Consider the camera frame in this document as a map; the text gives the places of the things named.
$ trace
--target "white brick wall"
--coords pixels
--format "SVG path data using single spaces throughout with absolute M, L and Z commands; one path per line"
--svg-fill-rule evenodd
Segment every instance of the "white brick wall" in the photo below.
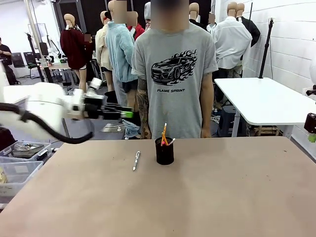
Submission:
M 231 1 L 216 0 L 217 22 L 227 17 L 227 4 Z M 251 20 L 261 32 L 258 43 L 251 49 L 249 68 L 243 72 L 243 77 L 259 76 L 268 34 L 268 17 L 273 17 L 275 23 L 264 76 L 272 78 L 273 71 L 274 80 L 300 93 L 302 88 L 312 87 L 309 67 L 311 60 L 316 57 L 316 0 L 239 0 L 238 2 L 245 4 L 243 14 L 245 18 L 249 18 L 251 2 L 253 2 Z M 316 144 L 307 140 L 303 126 L 294 127 L 293 138 L 316 158 Z

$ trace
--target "tattooed arm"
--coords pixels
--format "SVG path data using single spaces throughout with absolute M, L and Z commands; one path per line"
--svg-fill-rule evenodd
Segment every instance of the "tattooed arm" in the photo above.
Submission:
M 139 106 L 139 115 L 142 122 L 141 139 L 151 139 L 152 134 L 148 126 L 148 89 L 146 79 L 138 78 L 137 103 Z
M 201 138 L 211 137 L 211 113 L 214 100 L 214 88 L 212 73 L 205 74 L 202 79 L 200 104 L 202 110 L 202 131 Z

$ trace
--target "beige jacket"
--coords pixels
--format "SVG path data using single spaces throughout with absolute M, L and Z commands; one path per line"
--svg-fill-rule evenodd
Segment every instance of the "beige jacket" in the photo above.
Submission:
M 109 51 L 105 45 L 105 36 L 108 31 L 108 25 L 104 25 L 103 28 L 99 29 L 95 35 L 95 52 L 98 63 L 101 67 L 105 67 L 108 70 L 113 70 L 110 63 Z

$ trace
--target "gray t-shirt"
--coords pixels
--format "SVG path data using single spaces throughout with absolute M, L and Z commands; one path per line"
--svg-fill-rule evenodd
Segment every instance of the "gray t-shirt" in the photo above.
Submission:
M 161 136 L 165 122 L 168 137 L 200 138 L 202 77 L 218 70 L 209 32 L 192 23 L 176 34 L 150 29 L 136 40 L 132 68 L 147 80 L 152 138 Z

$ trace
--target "black shorts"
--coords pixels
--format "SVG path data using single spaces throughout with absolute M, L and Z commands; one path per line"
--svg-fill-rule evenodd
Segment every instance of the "black shorts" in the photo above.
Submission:
M 137 90 L 138 80 L 132 80 L 129 82 L 122 82 L 122 87 L 125 93 L 130 92 L 131 90 Z
M 107 68 L 105 68 L 105 67 L 101 67 L 101 70 L 102 70 L 103 72 L 111 72 L 111 70 L 109 70 L 109 69 L 107 69 Z

